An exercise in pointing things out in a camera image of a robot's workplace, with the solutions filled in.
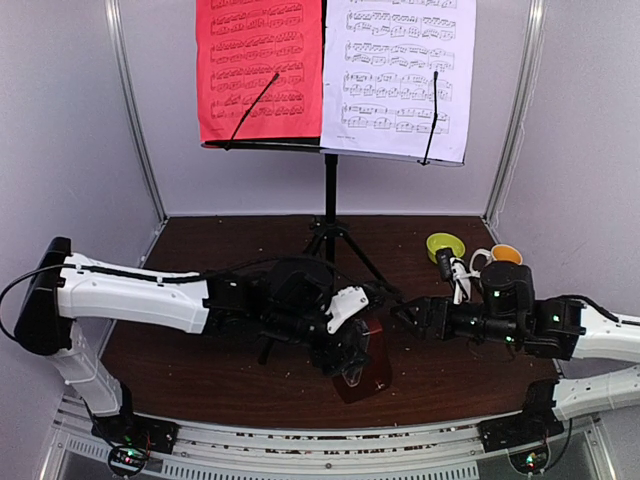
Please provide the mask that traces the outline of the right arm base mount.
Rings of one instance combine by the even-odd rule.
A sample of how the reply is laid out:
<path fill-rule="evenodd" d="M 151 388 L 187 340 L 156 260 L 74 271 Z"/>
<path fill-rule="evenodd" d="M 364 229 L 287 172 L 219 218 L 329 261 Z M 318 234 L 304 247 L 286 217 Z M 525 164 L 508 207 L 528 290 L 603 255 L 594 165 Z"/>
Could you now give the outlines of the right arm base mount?
<path fill-rule="evenodd" d="M 515 414 L 478 424 L 484 452 L 505 451 L 512 469 L 528 477 L 543 474 L 552 465 L 550 440 L 564 431 L 561 421 L 538 414 Z"/>

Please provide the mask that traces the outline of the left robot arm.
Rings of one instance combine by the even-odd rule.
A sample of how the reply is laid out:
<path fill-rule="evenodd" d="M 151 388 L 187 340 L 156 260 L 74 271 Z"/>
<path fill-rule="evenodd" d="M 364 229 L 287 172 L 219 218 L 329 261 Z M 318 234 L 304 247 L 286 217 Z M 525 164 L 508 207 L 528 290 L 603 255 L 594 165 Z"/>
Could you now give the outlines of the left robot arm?
<path fill-rule="evenodd" d="M 276 258 L 208 272 L 170 273 L 125 268 L 75 253 L 56 237 L 39 266 L 9 283 L 27 283 L 13 329 L 4 335 L 48 357 L 82 397 L 94 422 L 123 444 L 144 433 L 130 390 L 85 343 L 77 320 L 107 318 L 166 327 L 192 335 L 229 328 L 271 342 L 301 345 L 329 377 L 369 362 L 358 316 L 372 304 L 362 286 L 333 285 L 334 267 L 315 257 Z"/>

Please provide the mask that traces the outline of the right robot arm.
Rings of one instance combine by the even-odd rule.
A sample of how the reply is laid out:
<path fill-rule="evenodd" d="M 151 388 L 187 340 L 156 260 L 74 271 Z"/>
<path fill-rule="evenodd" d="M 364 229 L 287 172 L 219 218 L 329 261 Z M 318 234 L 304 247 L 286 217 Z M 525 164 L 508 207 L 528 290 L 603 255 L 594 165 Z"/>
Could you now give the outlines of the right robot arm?
<path fill-rule="evenodd" d="M 633 407 L 639 403 L 639 319 L 617 315 L 587 296 L 535 297 L 526 265 L 493 261 L 466 276 L 481 302 L 463 295 L 418 297 L 398 304 L 392 316 L 423 339 L 467 338 L 504 344 L 527 355 L 571 361 L 609 359 L 627 368 L 579 379 L 531 384 L 512 430 L 519 440 L 535 440 L 553 422 Z"/>

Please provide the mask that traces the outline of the black music stand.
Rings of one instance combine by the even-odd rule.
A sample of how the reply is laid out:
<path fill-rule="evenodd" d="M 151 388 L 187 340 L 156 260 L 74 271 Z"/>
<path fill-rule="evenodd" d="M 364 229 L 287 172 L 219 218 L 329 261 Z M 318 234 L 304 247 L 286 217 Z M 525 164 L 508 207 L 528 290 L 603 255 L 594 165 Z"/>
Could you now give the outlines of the black music stand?
<path fill-rule="evenodd" d="M 242 114 L 238 121 L 231 137 L 228 140 L 220 141 L 206 141 L 204 146 L 206 148 L 222 148 L 225 151 L 234 148 L 244 149 L 258 149 L 259 147 L 269 147 L 275 149 L 276 147 L 284 146 L 284 143 L 279 143 L 276 140 L 236 140 L 236 135 L 240 131 L 240 128 L 244 125 L 245 121 L 250 117 L 254 108 L 267 94 L 269 89 L 278 81 L 280 74 L 275 72 L 272 78 L 264 86 L 262 91 L 252 101 L 251 105 Z M 337 220 L 337 187 L 338 187 L 338 158 L 337 154 L 325 153 L 323 155 L 325 163 L 325 211 L 320 217 L 315 217 L 311 230 L 313 237 L 311 243 L 303 251 L 304 255 L 315 257 L 322 245 L 325 245 L 325 260 L 331 264 L 335 262 L 336 254 L 336 240 L 338 238 L 344 240 L 349 248 L 356 254 L 363 265 L 374 276 L 377 281 L 377 285 L 382 289 L 383 294 L 397 295 L 397 292 L 390 286 L 382 273 L 377 267 L 370 261 L 368 256 L 359 247 L 359 245 L 352 238 L 349 228 L 346 224 L 340 223 Z"/>

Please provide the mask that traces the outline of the clear plastic metronome cover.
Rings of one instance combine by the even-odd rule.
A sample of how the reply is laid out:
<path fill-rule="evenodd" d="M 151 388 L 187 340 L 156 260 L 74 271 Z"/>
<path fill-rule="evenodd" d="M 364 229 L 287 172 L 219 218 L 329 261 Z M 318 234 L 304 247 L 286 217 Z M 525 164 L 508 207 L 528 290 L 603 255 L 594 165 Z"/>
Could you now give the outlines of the clear plastic metronome cover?
<path fill-rule="evenodd" d="M 355 365 L 346 369 L 342 373 L 342 380 L 349 388 L 356 388 L 359 386 L 363 373 L 364 373 L 365 365 Z"/>

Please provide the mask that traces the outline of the brown wooden metronome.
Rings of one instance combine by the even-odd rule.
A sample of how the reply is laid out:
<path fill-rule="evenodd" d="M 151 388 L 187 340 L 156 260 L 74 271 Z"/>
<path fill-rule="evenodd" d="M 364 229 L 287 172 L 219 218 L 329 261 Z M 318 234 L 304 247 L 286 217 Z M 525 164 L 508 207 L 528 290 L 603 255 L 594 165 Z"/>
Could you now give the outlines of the brown wooden metronome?
<path fill-rule="evenodd" d="M 368 336 L 367 353 L 370 356 L 370 361 L 365 365 L 362 380 L 356 388 L 347 387 L 342 380 L 342 374 L 332 379 L 337 394 L 346 404 L 352 404 L 381 393 L 391 386 L 393 379 L 380 321 L 374 316 L 369 316 L 357 319 L 356 325 L 361 326 Z"/>

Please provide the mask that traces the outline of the white sheet music page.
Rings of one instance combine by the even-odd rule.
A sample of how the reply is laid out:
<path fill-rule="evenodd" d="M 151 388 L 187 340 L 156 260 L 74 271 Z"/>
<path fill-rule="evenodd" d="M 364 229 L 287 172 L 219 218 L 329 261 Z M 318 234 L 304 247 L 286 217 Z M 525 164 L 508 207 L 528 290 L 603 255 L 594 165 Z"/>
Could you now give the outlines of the white sheet music page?
<path fill-rule="evenodd" d="M 477 4 L 326 4 L 320 145 L 348 154 L 461 164 Z"/>

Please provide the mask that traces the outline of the red paper sheet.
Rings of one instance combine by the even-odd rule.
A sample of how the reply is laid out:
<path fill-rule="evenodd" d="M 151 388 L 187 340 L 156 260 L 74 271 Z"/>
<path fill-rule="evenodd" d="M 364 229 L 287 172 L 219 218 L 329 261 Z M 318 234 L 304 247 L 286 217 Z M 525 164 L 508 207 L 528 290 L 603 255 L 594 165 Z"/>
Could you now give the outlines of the red paper sheet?
<path fill-rule="evenodd" d="M 196 4 L 202 142 L 317 138 L 322 127 L 323 4 Z"/>

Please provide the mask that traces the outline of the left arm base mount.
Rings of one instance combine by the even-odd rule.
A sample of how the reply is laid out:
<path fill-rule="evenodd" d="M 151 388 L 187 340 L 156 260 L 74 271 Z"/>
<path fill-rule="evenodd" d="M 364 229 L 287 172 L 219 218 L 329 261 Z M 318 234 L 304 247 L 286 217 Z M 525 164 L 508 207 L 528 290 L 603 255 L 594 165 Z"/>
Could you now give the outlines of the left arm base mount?
<path fill-rule="evenodd" d="M 170 421 L 134 415 L 91 417 L 91 433 L 109 446 L 107 466 L 113 474 L 130 478 L 140 474 L 153 453 L 171 454 L 179 426 Z"/>

